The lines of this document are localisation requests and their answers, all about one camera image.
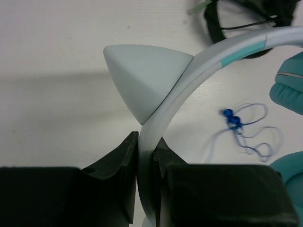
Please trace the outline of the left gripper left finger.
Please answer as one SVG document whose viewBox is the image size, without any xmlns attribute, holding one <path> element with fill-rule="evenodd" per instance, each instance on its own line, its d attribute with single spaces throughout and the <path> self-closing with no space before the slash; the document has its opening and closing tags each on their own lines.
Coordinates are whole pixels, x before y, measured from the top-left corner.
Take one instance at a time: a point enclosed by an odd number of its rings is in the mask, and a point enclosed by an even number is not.
<svg viewBox="0 0 303 227">
<path fill-rule="evenodd" d="M 139 133 L 76 167 L 3 167 L 3 227 L 127 227 L 133 223 Z"/>
</svg>

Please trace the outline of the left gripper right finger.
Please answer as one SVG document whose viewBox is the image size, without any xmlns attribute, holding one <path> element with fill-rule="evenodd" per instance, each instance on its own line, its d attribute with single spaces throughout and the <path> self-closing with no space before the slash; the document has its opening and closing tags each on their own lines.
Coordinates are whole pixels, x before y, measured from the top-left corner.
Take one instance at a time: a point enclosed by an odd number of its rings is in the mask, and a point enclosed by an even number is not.
<svg viewBox="0 0 303 227">
<path fill-rule="evenodd" d="M 188 164 L 161 139 L 153 153 L 158 227 L 296 227 L 282 174 L 265 165 Z"/>
</svg>

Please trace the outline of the teal cat-ear headphones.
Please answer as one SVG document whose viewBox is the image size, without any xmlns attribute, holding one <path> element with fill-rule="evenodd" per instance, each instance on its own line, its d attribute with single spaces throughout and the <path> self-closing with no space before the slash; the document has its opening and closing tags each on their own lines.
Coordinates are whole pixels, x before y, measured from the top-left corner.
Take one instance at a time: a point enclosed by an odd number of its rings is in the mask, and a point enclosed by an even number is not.
<svg viewBox="0 0 303 227">
<path fill-rule="evenodd" d="M 156 224 L 152 154 L 188 97 L 218 70 L 251 54 L 283 45 L 302 46 L 300 26 L 252 31 L 220 41 L 192 56 L 150 45 L 112 45 L 103 50 L 112 80 L 141 125 L 138 189 L 149 222 Z"/>
</svg>

